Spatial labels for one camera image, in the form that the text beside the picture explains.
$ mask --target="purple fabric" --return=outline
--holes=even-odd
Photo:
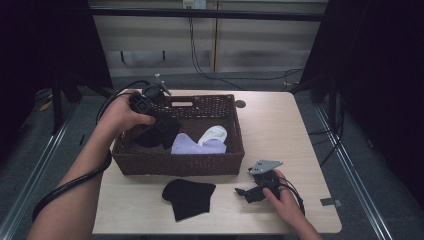
[[[200,146],[187,134],[180,133],[175,138],[171,154],[212,154],[225,153],[226,150],[227,146],[217,139],[210,139]]]

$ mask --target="table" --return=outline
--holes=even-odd
[[[331,196],[293,95],[204,90],[175,90],[172,94],[234,94],[236,100],[246,102],[245,108],[237,109],[246,152],[240,174],[183,178],[213,183],[216,189],[210,213],[176,223],[162,191],[180,177],[124,176],[113,161],[104,173],[94,234],[290,234],[290,227],[266,200],[248,204],[234,190],[256,186],[247,169],[259,159],[284,162],[278,169],[299,191],[306,217],[318,232],[341,230],[335,207],[321,205],[320,199]]]

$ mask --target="gray floor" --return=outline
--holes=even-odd
[[[140,69],[143,67],[137,68],[137,64],[131,63],[130,58],[126,59],[126,67],[123,67],[123,65],[125,65],[124,63],[120,63],[119,61],[113,63],[113,61],[115,61],[114,56],[119,58],[119,54],[111,53],[111,55],[108,55],[108,63],[110,64],[109,67],[112,69],[111,73],[113,72],[113,69],[121,69],[119,70],[120,73],[118,75],[112,74],[116,88],[119,88],[133,80],[139,79],[139,77],[134,76],[137,74],[131,74],[131,72],[137,73],[138,71],[141,71]],[[139,55],[137,57],[143,59],[145,56],[146,55]],[[298,63],[299,64],[295,64],[295,66],[289,66],[293,68],[302,67],[302,60],[299,60]],[[240,90],[225,81],[205,79],[196,73],[185,72],[183,70],[181,70],[179,74],[170,75],[165,71],[169,68],[169,66],[163,65],[165,64],[157,63],[155,65],[155,63],[151,63],[149,69],[151,70],[151,73],[155,73],[160,70],[159,72],[162,74],[161,79],[165,81],[167,86],[171,89]],[[284,66],[285,67],[283,67],[280,71],[275,71],[275,69],[270,71],[270,69],[266,69],[266,72],[231,72],[231,67],[226,69],[230,71],[227,73],[213,74],[210,73],[210,71],[205,71],[211,76],[226,78],[272,78],[283,76],[284,71],[288,69],[287,64]],[[301,71],[291,75],[287,79],[229,79],[227,81],[245,90],[281,91],[294,86],[300,79],[300,76]],[[152,74],[146,74],[143,78],[147,80],[154,79]],[[55,187],[59,179],[69,168],[73,159],[81,150],[82,146],[79,143],[82,136],[89,136],[94,127],[95,114],[104,99],[95,96],[86,89],[82,89],[82,91],[85,96],[80,104],[74,106],[73,104],[65,102],[64,112],[70,112],[71,109],[75,107],[75,113],[69,121],[67,131],[61,144],[53,155],[46,173],[43,175],[39,185],[36,187],[34,196],[30,199],[28,206],[24,209],[23,217],[20,219],[17,229],[12,231],[14,232],[12,239],[25,239],[28,229],[31,226],[30,216],[33,207],[43,195]],[[50,107],[43,112],[38,111],[38,107],[44,102],[47,96],[48,92],[41,93],[37,96],[38,100],[36,102],[36,107],[21,132],[20,141],[10,155],[7,165],[5,165],[5,167],[0,171],[0,181],[2,183],[0,185],[0,194],[2,199],[0,202],[1,221],[4,221],[5,217],[8,216],[9,211],[11,211],[16,199],[19,197],[20,190],[24,187],[28,176],[31,174],[32,169],[38,161],[38,158],[43,153],[44,147],[50,140],[50,132],[52,130],[53,123],[52,108]],[[310,101],[309,92],[306,91],[298,93],[295,95],[295,99],[308,132],[323,129],[323,125],[319,121],[317,115],[316,105]],[[326,100],[324,100],[322,106],[327,106]],[[332,145],[328,141],[326,134],[310,135],[310,139],[311,143],[314,145],[318,161],[323,161],[332,149]],[[381,156],[378,149],[372,149],[369,147],[366,133],[364,133],[354,119],[351,118],[349,112],[346,113],[345,117],[342,142],[351,156],[352,162],[355,164],[356,171],[359,173],[364,185],[374,200],[377,209],[381,212],[393,239],[424,239],[423,211],[414,202],[414,199],[408,194],[402,183],[399,182],[396,176],[394,176],[388,169],[385,164],[384,157]],[[343,225],[343,229],[340,233],[324,234],[324,239],[378,239],[375,230],[370,224],[369,218],[336,154],[331,155],[329,160],[322,167],[322,171],[333,199],[340,200],[342,203],[342,206],[339,207],[337,211]],[[282,238],[283,236],[238,237],[238,239],[250,240]],[[93,239],[197,239],[197,237],[93,236]],[[296,239],[296,237],[285,236],[284,239]]]

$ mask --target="black cloth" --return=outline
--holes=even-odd
[[[176,179],[166,185],[162,198],[172,203],[175,221],[181,221],[209,212],[210,198],[215,187],[210,183]]]

